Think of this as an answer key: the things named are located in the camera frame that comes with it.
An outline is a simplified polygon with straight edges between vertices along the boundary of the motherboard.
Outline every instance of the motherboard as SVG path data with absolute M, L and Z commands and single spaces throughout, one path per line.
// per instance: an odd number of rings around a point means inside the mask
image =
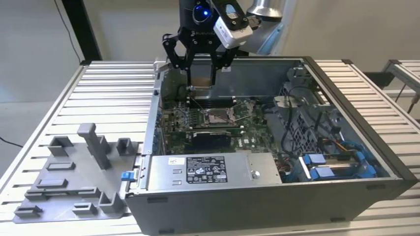
M 257 99 L 168 103 L 163 109 L 165 154 L 277 153 Z

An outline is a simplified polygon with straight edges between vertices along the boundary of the circuit board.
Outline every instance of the circuit board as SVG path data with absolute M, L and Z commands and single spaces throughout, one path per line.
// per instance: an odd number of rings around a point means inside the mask
M 261 105 L 256 101 L 237 100 L 232 107 L 224 108 L 196 109 L 189 108 L 187 103 L 169 107 L 164 111 L 163 121 L 165 154 L 279 152 Z M 223 136 L 229 143 L 221 146 L 213 143 L 211 147 L 196 148 L 193 139 L 197 135 L 205 136 L 204 140 L 211 135 Z

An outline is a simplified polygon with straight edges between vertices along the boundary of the power supply label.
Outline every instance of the power supply label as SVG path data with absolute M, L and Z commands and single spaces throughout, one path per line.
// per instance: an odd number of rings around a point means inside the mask
M 188 183 L 227 183 L 224 156 L 187 157 Z

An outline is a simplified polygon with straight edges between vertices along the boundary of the black metal post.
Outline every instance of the black metal post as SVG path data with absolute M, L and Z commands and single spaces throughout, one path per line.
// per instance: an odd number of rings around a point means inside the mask
M 89 17 L 85 12 L 84 0 L 61 1 L 68 19 L 72 24 L 80 49 L 84 54 L 84 59 L 88 61 L 103 60 L 91 26 Z

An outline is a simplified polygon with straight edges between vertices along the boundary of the aluminum rail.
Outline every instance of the aluminum rail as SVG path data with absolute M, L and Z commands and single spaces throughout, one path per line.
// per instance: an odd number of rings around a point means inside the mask
M 340 60 L 317 61 L 321 69 L 355 105 L 360 114 L 420 178 L 420 127 L 372 81 L 352 64 Z M 129 137 L 144 141 L 148 106 L 155 80 L 152 62 L 92 62 L 77 70 L 40 126 L 0 180 L 0 234 L 29 235 L 141 235 L 135 218 L 15 224 L 13 211 L 24 200 L 43 168 L 55 135 L 76 135 L 77 124 L 95 122 L 109 141 Z M 420 232 L 420 184 L 393 201 L 373 204 L 352 222 L 192 234 L 200 236 L 391 236 Z
M 420 60 L 389 60 L 384 72 L 391 72 L 420 94 Z

